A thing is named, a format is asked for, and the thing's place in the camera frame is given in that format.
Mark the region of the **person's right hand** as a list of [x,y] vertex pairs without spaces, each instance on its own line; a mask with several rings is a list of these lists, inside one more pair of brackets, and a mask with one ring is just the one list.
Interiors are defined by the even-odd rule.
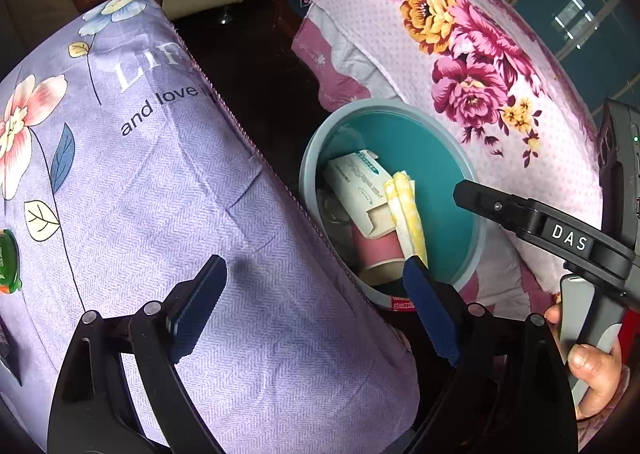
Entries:
[[567,353],[570,372],[587,385],[587,391],[576,404],[578,420],[586,420],[616,407],[628,386],[629,370],[622,362],[620,342],[615,339],[610,353],[590,346],[574,344]]

